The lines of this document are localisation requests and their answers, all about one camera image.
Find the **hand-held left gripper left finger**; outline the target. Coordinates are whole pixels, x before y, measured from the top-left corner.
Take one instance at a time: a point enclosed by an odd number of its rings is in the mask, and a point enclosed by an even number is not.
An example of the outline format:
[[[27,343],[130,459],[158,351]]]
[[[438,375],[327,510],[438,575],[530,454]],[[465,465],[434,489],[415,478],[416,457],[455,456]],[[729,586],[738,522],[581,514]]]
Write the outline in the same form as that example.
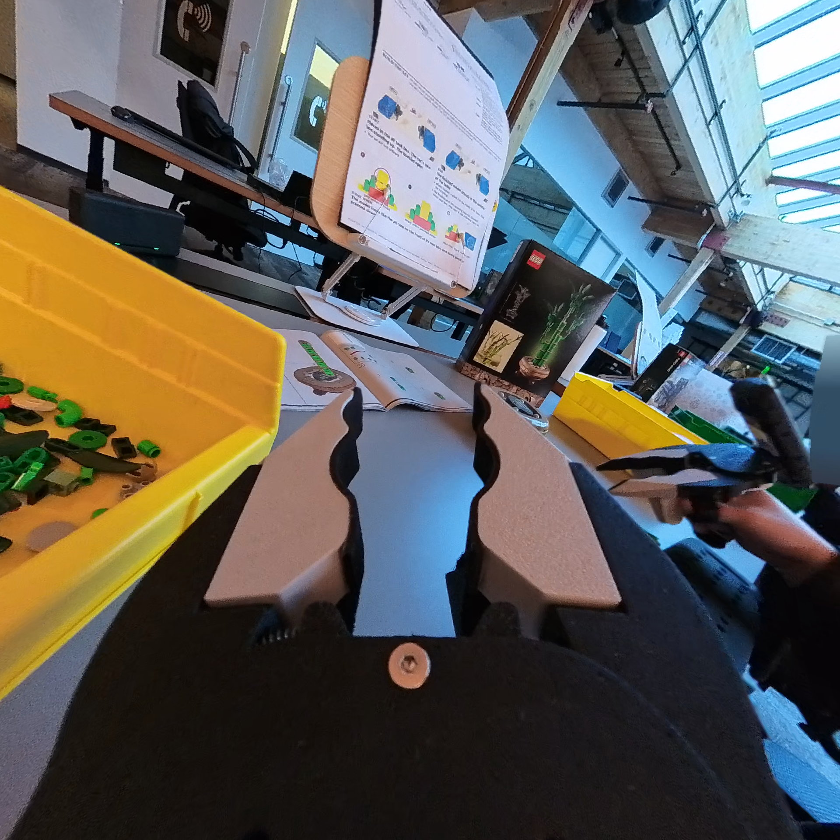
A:
[[[364,576],[361,520],[350,483],[360,460],[359,387],[336,395],[264,460],[204,601],[268,605],[285,627],[313,603],[355,624]]]

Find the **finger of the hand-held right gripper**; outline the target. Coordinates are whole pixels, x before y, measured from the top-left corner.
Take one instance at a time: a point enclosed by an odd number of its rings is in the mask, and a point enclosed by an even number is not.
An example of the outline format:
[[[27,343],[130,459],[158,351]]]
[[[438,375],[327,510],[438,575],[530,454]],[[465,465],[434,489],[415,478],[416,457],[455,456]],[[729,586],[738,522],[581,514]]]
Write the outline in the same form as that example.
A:
[[[689,499],[704,490],[697,482],[678,483],[677,476],[649,476],[628,478],[609,489],[614,497],[647,500],[657,520],[664,524],[678,524],[685,517],[678,499]]]
[[[690,466],[697,445],[678,445],[656,448],[620,458],[611,458],[596,467],[599,472],[628,471],[652,475],[674,475]]]

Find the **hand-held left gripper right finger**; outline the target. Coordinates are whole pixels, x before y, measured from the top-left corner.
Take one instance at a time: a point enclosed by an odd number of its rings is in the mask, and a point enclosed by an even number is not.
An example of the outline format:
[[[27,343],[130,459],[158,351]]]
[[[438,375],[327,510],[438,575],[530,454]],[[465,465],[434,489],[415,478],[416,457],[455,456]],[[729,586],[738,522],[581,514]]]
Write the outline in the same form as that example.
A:
[[[471,424],[480,487],[446,576],[455,634],[472,635],[498,603],[529,638],[559,632],[559,607],[617,610],[622,597],[571,462],[488,385],[475,385]]]

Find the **brown round brick base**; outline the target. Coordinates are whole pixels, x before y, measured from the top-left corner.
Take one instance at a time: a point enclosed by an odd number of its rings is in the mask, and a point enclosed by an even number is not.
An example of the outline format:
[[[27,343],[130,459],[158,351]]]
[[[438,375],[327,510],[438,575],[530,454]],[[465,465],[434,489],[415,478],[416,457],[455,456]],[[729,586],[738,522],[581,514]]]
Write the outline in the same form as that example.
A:
[[[511,392],[498,389],[499,397],[515,410],[521,417],[526,419],[534,428],[540,431],[541,434],[547,434],[550,428],[549,421],[541,412],[533,407],[529,402],[522,399],[518,395]]]

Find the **yellow plastic bin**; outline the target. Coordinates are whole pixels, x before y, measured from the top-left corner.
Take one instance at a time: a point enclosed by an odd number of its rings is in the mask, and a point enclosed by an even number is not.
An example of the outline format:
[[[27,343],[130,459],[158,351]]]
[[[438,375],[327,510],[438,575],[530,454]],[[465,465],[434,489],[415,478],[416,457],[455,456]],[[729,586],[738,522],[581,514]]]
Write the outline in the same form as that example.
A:
[[[553,416],[609,459],[707,441],[630,392],[603,379],[577,373]]]
[[[270,451],[286,343],[2,189],[2,369],[163,447],[165,473],[44,551],[2,553],[6,695]]]

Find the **person's right forearm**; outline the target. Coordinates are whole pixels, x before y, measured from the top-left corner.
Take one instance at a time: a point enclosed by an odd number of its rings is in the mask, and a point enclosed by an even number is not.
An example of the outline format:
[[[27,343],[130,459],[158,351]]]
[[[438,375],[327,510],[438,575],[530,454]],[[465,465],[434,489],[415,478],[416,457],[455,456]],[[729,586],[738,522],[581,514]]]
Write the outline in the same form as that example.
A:
[[[799,519],[838,550],[836,488],[819,486]],[[837,762],[838,564],[793,587],[765,563],[757,585],[761,625],[750,675],[796,705],[802,729]]]

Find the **grey desk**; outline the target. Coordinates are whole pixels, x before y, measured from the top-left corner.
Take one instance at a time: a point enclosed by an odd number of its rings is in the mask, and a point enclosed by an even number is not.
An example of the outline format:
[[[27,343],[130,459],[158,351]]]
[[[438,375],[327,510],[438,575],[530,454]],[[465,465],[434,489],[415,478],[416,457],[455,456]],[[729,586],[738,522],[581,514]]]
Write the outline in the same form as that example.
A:
[[[272,328],[322,333],[290,314],[232,299],[223,304]],[[551,444],[570,460],[582,463],[604,487],[617,480],[595,473],[604,459],[559,420],[550,419]],[[480,488],[473,469],[475,436],[466,414],[424,413],[397,408],[364,413],[360,437],[360,473],[352,488],[360,508],[364,535],[365,577],[357,631],[363,635],[453,634],[444,575],[465,547],[469,503]],[[688,538],[690,526],[659,523],[648,504],[617,499],[627,515],[661,547]],[[119,609],[136,583],[113,598],[44,664],[2,699],[2,838],[7,838],[25,810],[55,746],[81,676]],[[710,723],[723,736],[755,735],[762,747],[763,730],[748,700],[744,713],[703,704]]]

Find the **wooden background desk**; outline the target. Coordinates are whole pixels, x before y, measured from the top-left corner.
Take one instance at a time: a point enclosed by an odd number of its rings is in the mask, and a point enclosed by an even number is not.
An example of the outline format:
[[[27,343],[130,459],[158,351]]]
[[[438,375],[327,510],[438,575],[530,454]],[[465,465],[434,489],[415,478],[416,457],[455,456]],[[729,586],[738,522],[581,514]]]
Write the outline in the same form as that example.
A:
[[[317,229],[313,217],[284,205],[264,190],[254,188],[248,183],[245,173],[229,170],[139,125],[118,120],[111,115],[110,106],[81,91],[51,93],[49,106],[69,117],[73,123],[97,131],[114,142],[132,146],[184,172],[193,173],[205,182],[257,202],[310,229]]]

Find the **person's right hand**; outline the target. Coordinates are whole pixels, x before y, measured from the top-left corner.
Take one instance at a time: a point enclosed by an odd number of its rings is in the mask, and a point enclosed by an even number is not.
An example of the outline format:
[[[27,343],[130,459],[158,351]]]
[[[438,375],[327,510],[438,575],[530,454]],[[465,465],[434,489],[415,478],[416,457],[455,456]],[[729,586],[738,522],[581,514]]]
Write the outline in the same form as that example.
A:
[[[720,523],[789,586],[800,586],[838,564],[838,550],[766,490],[749,490],[720,504]]]

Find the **green plastic crate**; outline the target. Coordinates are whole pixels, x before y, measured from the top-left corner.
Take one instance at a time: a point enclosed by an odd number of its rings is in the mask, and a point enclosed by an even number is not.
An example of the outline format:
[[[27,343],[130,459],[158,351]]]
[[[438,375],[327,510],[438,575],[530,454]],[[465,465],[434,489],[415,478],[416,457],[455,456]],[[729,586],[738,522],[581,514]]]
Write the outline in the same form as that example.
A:
[[[702,437],[709,444],[753,444],[750,436],[729,427],[720,428],[686,409],[675,407],[670,411],[668,417],[691,433]],[[777,482],[768,489],[768,492],[793,513],[799,513],[811,504],[817,490],[816,488],[799,488]]]

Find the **small black toy set box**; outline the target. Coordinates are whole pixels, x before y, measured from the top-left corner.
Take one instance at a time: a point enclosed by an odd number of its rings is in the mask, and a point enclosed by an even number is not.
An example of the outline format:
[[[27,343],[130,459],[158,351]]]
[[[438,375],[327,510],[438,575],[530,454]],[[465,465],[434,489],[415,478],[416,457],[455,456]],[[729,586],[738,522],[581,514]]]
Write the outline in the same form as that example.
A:
[[[675,343],[667,344],[629,389],[639,400],[668,415],[677,398],[706,363]]]

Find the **black studded mat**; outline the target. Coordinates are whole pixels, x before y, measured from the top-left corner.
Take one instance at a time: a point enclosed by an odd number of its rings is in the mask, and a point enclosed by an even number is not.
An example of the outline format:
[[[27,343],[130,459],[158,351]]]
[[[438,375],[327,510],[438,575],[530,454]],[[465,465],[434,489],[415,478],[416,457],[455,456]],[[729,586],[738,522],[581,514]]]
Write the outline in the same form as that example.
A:
[[[697,538],[676,542],[665,553],[697,593],[736,668],[745,671],[761,625],[755,584]]]

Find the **white water bottle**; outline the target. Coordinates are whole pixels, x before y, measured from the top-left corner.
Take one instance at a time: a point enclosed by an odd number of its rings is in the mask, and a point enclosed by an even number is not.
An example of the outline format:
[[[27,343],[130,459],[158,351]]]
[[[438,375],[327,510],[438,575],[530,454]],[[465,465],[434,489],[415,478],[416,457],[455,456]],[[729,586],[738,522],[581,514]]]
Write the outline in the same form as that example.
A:
[[[592,327],[583,339],[579,349],[574,353],[570,362],[567,363],[561,372],[558,380],[559,384],[567,386],[571,382],[575,373],[581,370],[582,366],[589,360],[605,336],[606,329],[601,325],[596,324]]]

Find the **white angular board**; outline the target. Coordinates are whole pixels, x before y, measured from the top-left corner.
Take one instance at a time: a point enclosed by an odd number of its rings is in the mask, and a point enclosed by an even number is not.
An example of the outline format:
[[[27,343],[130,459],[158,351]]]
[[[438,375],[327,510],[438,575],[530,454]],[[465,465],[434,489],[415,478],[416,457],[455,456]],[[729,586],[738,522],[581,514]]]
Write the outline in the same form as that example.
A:
[[[633,349],[633,367],[636,378],[658,357],[664,347],[662,315],[658,311],[656,291],[641,275],[636,277],[637,291],[642,304],[641,321],[637,326]]]

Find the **open instruction booklet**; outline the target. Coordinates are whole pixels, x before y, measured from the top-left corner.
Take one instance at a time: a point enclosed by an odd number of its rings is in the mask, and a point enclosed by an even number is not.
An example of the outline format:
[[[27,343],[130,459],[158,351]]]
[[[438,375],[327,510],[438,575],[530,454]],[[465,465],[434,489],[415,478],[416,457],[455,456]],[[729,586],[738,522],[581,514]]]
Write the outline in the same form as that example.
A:
[[[471,413],[472,403],[450,390],[406,353],[374,350],[339,330],[323,335],[282,329],[287,359],[283,410],[316,412],[337,396],[360,389],[363,409],[408,406],[438,413]]]

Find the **black toy brick set box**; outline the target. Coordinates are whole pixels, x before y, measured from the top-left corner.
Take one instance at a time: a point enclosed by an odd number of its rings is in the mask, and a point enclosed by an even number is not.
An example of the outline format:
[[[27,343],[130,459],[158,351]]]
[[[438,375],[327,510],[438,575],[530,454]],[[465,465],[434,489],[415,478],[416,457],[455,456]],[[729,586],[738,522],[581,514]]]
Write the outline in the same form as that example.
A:
[[[615,288],[534,239],[522,240],[455,369],[538,408]]]

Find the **pile of green toy bricks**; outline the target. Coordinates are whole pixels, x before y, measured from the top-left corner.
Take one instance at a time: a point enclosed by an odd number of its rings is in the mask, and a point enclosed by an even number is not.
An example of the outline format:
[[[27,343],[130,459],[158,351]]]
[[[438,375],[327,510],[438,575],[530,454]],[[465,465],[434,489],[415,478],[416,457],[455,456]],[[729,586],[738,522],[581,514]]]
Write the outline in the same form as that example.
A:
[[[1,551],[54,545],[165,473],[163,447],[2,369]]]

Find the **black flat pad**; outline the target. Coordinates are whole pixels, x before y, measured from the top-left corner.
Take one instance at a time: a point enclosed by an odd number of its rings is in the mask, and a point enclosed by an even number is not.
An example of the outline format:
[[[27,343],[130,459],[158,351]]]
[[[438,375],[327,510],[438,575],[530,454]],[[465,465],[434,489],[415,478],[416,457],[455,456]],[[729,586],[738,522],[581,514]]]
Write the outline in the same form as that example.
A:
[[[295,286],[183,248],[178,256],[142,255],[144,262],[200,291],[313,319]]]

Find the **dark grey speaker box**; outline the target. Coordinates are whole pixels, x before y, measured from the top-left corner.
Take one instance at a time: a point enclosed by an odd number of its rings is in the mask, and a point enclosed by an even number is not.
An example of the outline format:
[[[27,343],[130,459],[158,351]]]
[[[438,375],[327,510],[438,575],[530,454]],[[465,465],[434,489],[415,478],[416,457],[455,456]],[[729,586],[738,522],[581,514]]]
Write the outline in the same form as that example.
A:
[[[184,216],[161,206],[86,188],[68,195],[72,224],[136,256],[179,256]]]

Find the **printed instruction sheet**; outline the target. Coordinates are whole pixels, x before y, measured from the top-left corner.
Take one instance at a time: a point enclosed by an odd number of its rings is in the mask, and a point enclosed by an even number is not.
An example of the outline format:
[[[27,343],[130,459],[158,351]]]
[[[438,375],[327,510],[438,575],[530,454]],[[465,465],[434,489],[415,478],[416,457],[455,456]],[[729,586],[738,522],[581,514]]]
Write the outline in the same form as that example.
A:
[[[429,2],[381,2],[340,222],[372,256],[470,294],[509,147],[497,84]]]

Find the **long black bar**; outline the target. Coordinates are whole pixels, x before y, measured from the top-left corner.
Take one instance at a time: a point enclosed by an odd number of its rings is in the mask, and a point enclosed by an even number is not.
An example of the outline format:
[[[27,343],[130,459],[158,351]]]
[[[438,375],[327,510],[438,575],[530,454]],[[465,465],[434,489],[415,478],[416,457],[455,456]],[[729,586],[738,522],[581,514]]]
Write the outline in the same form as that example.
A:
[[[169,129],[160,125],[159,123],[151,121],[151,120],[141,116],[140,114],[131,111],[130,109],[127,109],[127,108],[124,108],[124,107],[121,107],[121,106],[112,106],[110,110],[111,110],[111,115],[118,120],[121,120],[121,121],[126,122],[126,123],[133,123],[135,125],[139,125],[143,128],[146,128],[147,130],[150,130],[150,131],[160,135],[161,137],[165,137],[168,140],[174,141],[176,144],[181,145],[185,149],[193,151],[193,152],[203,156],[204,158],[206,158],[210,161],[214,161],[214,162],[216,162],[216,163],[218,163],[222,166],[227,167],[229,170],[236,171],[236,172],[242,172],[243,171],[243,168],[242,168],[241,164],[238,162],[238,158],[234,161],[230,161],[229,159],[223,157],[222,155],[217,154],[217,153],[213,152],[212,150],[209,150],[209,149],[203,147],[199,143],[196,143],[193,140],[189,140],[187,138],[184,138],[184,137],[170,131]]]

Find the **phone symbol door window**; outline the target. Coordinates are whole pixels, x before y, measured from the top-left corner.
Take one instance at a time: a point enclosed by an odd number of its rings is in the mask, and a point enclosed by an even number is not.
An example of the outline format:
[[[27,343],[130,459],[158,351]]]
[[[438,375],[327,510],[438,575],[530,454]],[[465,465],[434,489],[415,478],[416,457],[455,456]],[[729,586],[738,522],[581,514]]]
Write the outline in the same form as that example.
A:
[[[339,62],[317,41],[312,50],[297,117],[291,136],[318,151],[326,121],[333,78]]]

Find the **phone symbol wall sign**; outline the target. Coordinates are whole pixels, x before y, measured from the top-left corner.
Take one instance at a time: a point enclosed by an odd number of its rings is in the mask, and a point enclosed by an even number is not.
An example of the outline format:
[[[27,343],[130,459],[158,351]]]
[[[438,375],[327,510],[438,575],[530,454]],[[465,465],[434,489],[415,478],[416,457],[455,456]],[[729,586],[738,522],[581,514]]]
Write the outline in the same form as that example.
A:
[[[163,1],[158,54],[216,87],[230,1]]]

